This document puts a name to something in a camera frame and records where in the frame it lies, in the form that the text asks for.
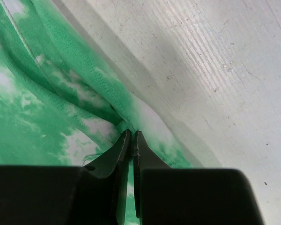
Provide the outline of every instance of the black plastic part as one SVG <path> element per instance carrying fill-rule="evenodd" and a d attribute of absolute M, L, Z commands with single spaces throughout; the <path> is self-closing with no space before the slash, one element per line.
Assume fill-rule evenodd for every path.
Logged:
<path fill-rule="evenodd" d="M 141 171 L 147 168 L 169 169 L 170 167 L 149 148 L 142 132 L 137 131 L 133 145 L 134 199 L 137 218 L 140 217 Z"/>
<path fill-rule="evenodd" d="M 130 142 L 85 167 L 0 166 L 0 225 L 124 224 Z"/>
<path fill-rule="evenodd" d="M 142 225 L 262 225 L 245 176 L 232 169 L 145 169 Z"/>
<path fill-rule="evenodd" d="M 131 132 L 126 130 L 109 150 L 84 166 L 98 178 L 99 189 L 92 203 L 97 204 L 98 212 L 108 212 L 113 224 L 121 225 L 125 220 L 130 143 Z"/>

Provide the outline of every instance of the green tie-dye fabric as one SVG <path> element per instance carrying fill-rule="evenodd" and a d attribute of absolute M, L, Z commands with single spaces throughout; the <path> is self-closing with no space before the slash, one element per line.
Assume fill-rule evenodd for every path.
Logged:
<path fill-rule="evenodd" d="M 126 129 L 190 167 L 158 115 L 48 0 L 0 0 L 0 164 L 84 165 Z M 129 170 L 126 223 L 138 224 Z"/>

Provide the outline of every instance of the scratch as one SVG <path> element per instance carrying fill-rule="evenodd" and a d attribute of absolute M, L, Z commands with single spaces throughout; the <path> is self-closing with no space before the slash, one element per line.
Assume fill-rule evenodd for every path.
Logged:
<path fill-rule="evenodd" d="M 106 26 L 104 26 L 104 29 L 103 29 L 102 35 L 101 35 L 101 37 L 100 37 L 100 40 L 102 40 L 102 37 L 103 37 L 103 35 L 104 35 L 104 33 L 105 33 L 105 30 L 106 30 Z"/>
<path fill-rule="evenodd" d="M 269 5 L 268 1 L 267 1 L 267 0 L 265 0 L 265 1 L 266 1 L 267 6 L 269 7 L 269 9 L 270 9 L 271 13 L 272 13 L 272 14 L 273 14 L 273 16 L 275 17 L 275 19 L 276 19 L 276 22 L 277 22 L 277 24 L 278 24 L 279 29 L 281 30 L 281 25 L 280 25 L 280 23 L 278 22 L 278 18 L 276 17 L 276 14 L 273 12 L 273 9 L 272 9 L 272 7 L 270 7 L 270 5 Z"/>
<path fill-rule="evenodd" d="M 116 3 L 115 3 L 115 1 L 112 1 L 112 3 L 113 3 L 114 8 L 117 9 L 117 7 L 118 7 L 118 0 L 117 0 Z"/>
<path fill-rule="evenodd" d="M 257 79 L 257 80 L 259 80 L 259 81 L 261 82 L 261 80 L 260 80 L 257 76 L 255 76 L 254 74 L 252 74 L 252 73 L 247 69 L 247 67 L 243 64 L 242 61 L 240 61 L 240 62 L 241 62 L 241 64 L 243 65 L 244 69 L 246 70 L 246 72 L 247 72 L 249 75 L 251 75 L 252 77 L 254 77 L 255 79 Z"/>
<path fill-rule="evenodd" d="M 207 125 L 209 126 L 209 128 L 211 129 L 211 127 L 210 127 L 210 125 L 209 125 L 207 119 L 205 119 L 205 117 L 204 117 L 203 115 L 202 115 L 202 117 L 203 117 L 203 119 L 205 120 L 205 122 L 207 123 Z"/>
<path fill-rule="evenodd" d="M 184 92 L 184 90 L 183 90 L 181 84 L 180 84 L 179 81 L 177 80 L 177 78 L 174 76 L 174 74 L 172 73 L 172 71 L 171 71 L 170 69 L 169 69 L 169 71 L 170 71 L 170 73 L 172 74 L 173 78 L 176 80 L 176 82 L 179 84 L 179 86 L 180 86 L 180 88 L 181 88 L 181 90 L 182 90 L 184 96 L 186 96 L 186 94 L 185 94 L 185 92 Z"/>
<path fill-rule="evenodd" d="M 238 72 L 235 72 L 235 74 L 238 77 L 238 79 L 240 80 L 240 82 L 243 84 L 243 86 L 245 87 L 245 84 L 244 84 L 242 78 L 239 76 Z"/>
<path fill-rule="evenodd" d="M 222 34 L 222 33 L 224 32 L 224 30 L 225 30 L 225 28 L 221 29 L 221 30 L 219 31 L 219 34 Z"/>
<path fill-rule="evenodd" d="M 263 26 L 265 27 L 266 31 L 269 33 L 267 26 L 265 24 Z"/>
<path fill-rule="evenodd" d="M 226 23 L 228 23 L 230 21 L 230 19 L 226 20 L 226 22 L 224 23 L 224 25 L 226 25 Z"/>
<path fill-rule="evenodd" d="M 177 60 L 177 57 L 175 58 L 175 66 L 174 66 L 174 73 L 175 73 L 175 71 L 176 71 L 176 66 L 177 66 L 177 64 L 178 64 L 178 60 Z"/>
<path fill-rule="evenodd" d="M 244 7 L 247 8 L 247 4 L 245 4 L 244 0 L 242 0 L 242 3 L 244 5 Z"/>

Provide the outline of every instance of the white textured surface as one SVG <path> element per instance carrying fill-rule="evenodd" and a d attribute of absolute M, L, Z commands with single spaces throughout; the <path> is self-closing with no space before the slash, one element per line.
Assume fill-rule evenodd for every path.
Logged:
<path fill-rule="evenodd" d="M 53 1 L 195 165 L 241 169 L 281 225 L 281 0 Z"/>

